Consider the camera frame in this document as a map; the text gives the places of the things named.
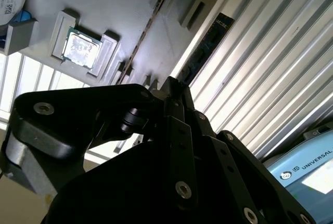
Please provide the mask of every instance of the bolt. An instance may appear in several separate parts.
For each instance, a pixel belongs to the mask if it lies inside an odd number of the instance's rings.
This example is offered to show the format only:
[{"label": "bolt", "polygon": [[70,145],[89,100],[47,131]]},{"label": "bolt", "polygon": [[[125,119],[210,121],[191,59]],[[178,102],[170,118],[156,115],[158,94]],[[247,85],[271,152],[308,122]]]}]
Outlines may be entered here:
[{"label": "bolt", "polygon": [[33,109],[36,113],[44,116],[49,116],[54,113],[54,108],[50,103],[36,103],[33,105]]},{"label": "bolt", "polygon": [[206,120],[206,117],[202,113],[199,113],[199,117],[201,120]]},{"label": "bolt", "polygon": [[176,183],[176,191],[177,194],[184,199],[190,199],[192,196],[191,188],[184,181]]},{"label": "bolt", "polygon": [[143,95],[144,97],[149,97],[149,95],[145,91],[141,91],[141,95]]},{"label": "bolt", "polygon": [[227,137],[228,137],[228,139],[231,140],[231,141],[234,140],[234,137],[233,137],[231,134],[229,134],[229,133],[227,134]]},{"label": "bolt", "polygon": [[311,224],[311,222],[307,219],[307,217],[304,214],[301,214],[301,218],[306,224]]},{"label": "bolt", "polygon": [[251,224],[258,224],[258,218],[255,215],[255,213],[249,209],[248,207],[244,208],[244,215],[246,219],[251,223]]}]

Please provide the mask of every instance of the qr code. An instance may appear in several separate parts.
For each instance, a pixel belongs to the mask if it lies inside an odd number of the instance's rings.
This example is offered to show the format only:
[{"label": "qr code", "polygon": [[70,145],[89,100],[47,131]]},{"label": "qr code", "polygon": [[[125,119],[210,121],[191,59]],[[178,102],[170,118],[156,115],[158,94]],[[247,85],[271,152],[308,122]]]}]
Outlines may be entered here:
[{"label": "qr code", "polygon": [[12,4],[6,4],[5,14],[11,14],[12,12]]}]

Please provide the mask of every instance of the black arm segment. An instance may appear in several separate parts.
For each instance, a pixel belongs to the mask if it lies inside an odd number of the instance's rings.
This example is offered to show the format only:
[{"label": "black arm segment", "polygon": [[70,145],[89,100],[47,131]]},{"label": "black arm segment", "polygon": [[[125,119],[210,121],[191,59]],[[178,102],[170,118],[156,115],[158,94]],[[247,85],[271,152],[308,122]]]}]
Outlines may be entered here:
[{"label": "black arm segment", "polygon": [[[140,144],[83,171],[89,148],[133,133]],[[18,97],[0,167],[54,197],[45,224],[315,224],[236,136],[214,133],[171,77],[151,93],[130,84]]]}]

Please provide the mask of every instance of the corrugated metal panel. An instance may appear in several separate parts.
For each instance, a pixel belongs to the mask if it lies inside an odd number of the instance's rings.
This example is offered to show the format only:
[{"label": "corrugated metal panel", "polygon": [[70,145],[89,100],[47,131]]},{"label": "corrugated metal panel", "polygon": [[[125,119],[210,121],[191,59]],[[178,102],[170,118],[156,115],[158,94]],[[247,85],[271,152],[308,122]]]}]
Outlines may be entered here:
[{"label": "corrugated metal panel", "polygon": [[191,85],[215,131],[232,131],[261,158],[332,116],[332,4],[223,1],[236,21]]}]

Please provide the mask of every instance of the white wall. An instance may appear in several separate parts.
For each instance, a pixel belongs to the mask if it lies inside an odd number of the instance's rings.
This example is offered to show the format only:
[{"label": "white wall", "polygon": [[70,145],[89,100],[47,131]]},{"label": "white wall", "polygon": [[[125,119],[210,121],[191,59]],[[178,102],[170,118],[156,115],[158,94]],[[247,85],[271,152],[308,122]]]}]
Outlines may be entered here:
[{"label": "white wall", "polygon": [[[0,143],[5,132],[0,130]],[[85,170],[97,164],[85,160]],[[47,213],[46,204],[41,196],[25,189],[5,176],[0,179],[0,223],[3,224],[38,224]]]}]

